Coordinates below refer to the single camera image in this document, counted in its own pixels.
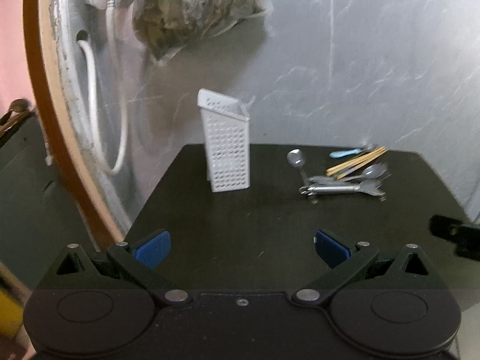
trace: pipe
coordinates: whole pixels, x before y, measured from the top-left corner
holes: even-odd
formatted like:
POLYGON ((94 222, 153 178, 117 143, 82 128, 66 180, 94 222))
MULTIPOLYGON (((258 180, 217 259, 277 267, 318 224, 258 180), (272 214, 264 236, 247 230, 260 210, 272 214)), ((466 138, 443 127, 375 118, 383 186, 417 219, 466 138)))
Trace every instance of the pipe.
POLYGON ((125 162, 125 155, 127 151, 127 137, 128 137, 128 107, 125 99, 125 92, 123 88, 123 73, 120 64, 117 44, 115 40, 115 0, 107 0, 106 2, 106 34, 109 44, 109 51, 114 67, 114 76, 117 82, 118 102, 120 104, 120 143, 118 146, 118 155, 115 165, 110 168, 105 155, 103 153, 102 141, 100 138, 100 129, 98 126, 98 101, 97 101, 97 71, 95 68, 95 57, 92 46, 87 40, 78 40, 77 43, 85 53, 87 63, 88 76, 88 112, 90 116, 90 129, 92 131, 92 141, 94 155, 100 168, 108 175, 116 175, 125 162))

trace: dark wooden table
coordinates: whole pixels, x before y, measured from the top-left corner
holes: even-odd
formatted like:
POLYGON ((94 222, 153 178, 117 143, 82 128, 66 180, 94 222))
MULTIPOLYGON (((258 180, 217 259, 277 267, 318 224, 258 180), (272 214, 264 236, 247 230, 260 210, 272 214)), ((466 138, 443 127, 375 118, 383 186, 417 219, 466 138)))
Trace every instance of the dark wooden table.
MULTIPOLYGON (((464 211, 421 156, 389 151, 382 160, 392 175, 386 200, 364 194, 330 195, 311 204, 298 193, 302 181, 286 161, 298 146, 252 145, 250 187, 212 193, 203 145, 178 154, 138 215, 126 241, 158 228, 172 237, 158 272, 180 287, 203 289, 300 288, 329 268, 316 255, 313 236, 327 228, 383 251, 420 245, 455 292, 462 309, 480 302, 480 262, 454 256, 452 244, 428 231, 434 214, 466 221, 464 211)), ((299 147, 308 175, 338 163, 330 147, 299 147)))

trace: yellow object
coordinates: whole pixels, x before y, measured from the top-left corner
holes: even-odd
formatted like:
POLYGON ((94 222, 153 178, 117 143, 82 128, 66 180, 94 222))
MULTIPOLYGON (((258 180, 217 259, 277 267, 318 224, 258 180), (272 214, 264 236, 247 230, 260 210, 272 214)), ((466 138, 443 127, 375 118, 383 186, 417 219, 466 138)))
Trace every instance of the yellow object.
POLYGON ((0 289, 0 335, 14 338, 22 325, 23 309, 0 289))

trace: pink wall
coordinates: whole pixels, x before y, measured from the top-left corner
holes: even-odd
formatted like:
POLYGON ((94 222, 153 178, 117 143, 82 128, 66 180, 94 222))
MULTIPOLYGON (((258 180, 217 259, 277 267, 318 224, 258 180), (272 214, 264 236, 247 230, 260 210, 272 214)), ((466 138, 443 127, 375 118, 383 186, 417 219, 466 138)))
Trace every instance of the pink wall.
POLYGON ((23 40, 22 0, 0 0, 0 115, 10 102, 25 97, 33 104, 23 40))

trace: blue gripper pad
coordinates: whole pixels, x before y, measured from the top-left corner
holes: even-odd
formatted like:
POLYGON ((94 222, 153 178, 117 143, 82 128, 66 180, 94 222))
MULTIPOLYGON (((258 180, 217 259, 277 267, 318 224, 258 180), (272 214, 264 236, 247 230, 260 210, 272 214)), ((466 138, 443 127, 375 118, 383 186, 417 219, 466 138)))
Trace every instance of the blue gripper pad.
POLYGON ((133 256, 144 266, 154 269, 169 255, 170 245, 170 233, 163 231, 145 244, 137 247, 133 256))
POLYGON ((316 234, 315 251, 327 265, 334 269, 351 257, 350 250, 322 231, 316 234))

